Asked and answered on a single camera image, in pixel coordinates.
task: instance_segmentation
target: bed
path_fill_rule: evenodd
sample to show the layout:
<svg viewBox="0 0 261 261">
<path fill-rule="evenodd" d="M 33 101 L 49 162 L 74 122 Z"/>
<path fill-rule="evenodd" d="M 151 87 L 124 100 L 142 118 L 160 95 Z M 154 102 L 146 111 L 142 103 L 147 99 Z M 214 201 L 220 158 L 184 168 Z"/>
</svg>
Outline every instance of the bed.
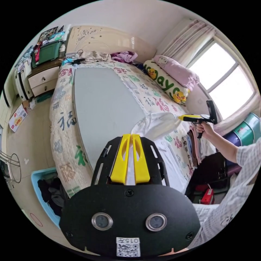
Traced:
<svg viewBox="0 0 261 261">
<path fill-rule="evenodd" d="M 142 39 L 124 32 L 94 26 L 76 26 L 72 28 L 67 45 L 67 56 L 79 50 L 114 53 L 134 51 L 140 63 L 151 59 L 156 49 Z M 88 164 L 75 115 L 73 88 L 74 71 L 84 67 L 110 68 L 124 82 L 126 88 L 135 97 L 137 103 L 147 114 L 172 112 L 177 115 L 187 114 L 186 108 L 175 103 L 149 76 L 134 65 L 116 61 L 99 61 L 77 66 L 61 66 L 56 88 L 51 100 L 50 129 L 51 147 L 56 169 L 69 197 L 79 190 L 90 186 L 92 168 Z M 190 123 L 182 122 L 174 132 L 165 136 L 172 146 L 180 163 L 182 174 L 188 183 L 193 173 L 188 153 L 182 138 L 189 131 Z"/>
</svg>

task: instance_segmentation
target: black bag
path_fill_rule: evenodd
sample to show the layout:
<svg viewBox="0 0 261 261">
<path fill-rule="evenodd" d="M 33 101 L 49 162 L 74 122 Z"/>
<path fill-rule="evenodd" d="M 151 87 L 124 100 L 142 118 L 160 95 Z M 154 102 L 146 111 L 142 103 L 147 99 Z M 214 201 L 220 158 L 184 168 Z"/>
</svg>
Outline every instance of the black bag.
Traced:
<svg viewBox="0 0 261 261">
<path fill-rule="evenodd" d="M 204 158 L 194 170 L 189 185 L 203 185 L 227 178 L 226 159 L 220 152 Z"/>
</svg>

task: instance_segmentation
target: yellow duck pillow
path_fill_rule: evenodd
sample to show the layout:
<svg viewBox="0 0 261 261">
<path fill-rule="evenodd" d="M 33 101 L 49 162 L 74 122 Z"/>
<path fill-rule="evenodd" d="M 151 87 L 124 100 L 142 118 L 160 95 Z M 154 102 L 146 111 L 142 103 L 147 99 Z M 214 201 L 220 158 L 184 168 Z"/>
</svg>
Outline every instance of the yellow duck pillow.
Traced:
<svg viewBox="0 0 261 261">
<path fill-rule="evenodd" d="M 153 60 L 148 60 L 143 64 L 147 74 L 158 86 L 176 103 L 184 104 L 187 100 L 189 89 L 180 85 L 176 80 L 170 77 Z"/>
</svg>

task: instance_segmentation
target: window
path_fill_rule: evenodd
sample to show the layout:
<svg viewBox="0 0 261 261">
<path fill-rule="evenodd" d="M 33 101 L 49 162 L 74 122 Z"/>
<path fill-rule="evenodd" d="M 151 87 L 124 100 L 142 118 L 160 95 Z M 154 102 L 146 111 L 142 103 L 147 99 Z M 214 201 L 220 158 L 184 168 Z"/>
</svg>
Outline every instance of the window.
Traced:
<svg viewBox="0 0 261 261">
<path fill-rule="evenodd" d="M 217 42 L 203 47 L 188 66 L 200 79 L 200 87 L 214 101 L 221 120 L 240 109 L 255 93 L 238 62 Z"/>
</svg>

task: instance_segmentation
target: screw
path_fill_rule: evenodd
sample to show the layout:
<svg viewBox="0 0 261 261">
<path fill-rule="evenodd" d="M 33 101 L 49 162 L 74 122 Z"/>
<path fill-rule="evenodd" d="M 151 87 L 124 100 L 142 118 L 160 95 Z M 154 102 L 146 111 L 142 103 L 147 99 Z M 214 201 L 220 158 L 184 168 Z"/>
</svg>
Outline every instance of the screw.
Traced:
<svg viewBox="0 0 261 261">
<path fill-rule="evenodd" d="M 68 238 L 72 238 L 73 237 L 73 234 L 70 231 L 66 232 L 65 234 L 66 234 L 66 236 Z"/>
<path fill-rule="evenodd" d="M 193 232 L 190 232 L 190 233 L 188 233 L 188 234 L 186 235 L 186 239 L 187 239 L 187 240 L 191 240 L 191 239 L 193 238 L 193 236 L 194 236 L 194 233 L 193 233 Z"/>
<path fill-rule="evenodd" d="M 127 189 L 127 190 L 125 191 L 125 195 L 126 195 L 127 197 L 131 197 L 131 196 L 133 196 L 133 194 L 134 194 L 134 192 L 133 192 L 133 190 L 131 190 L 131 189 Z"/>
</svg>

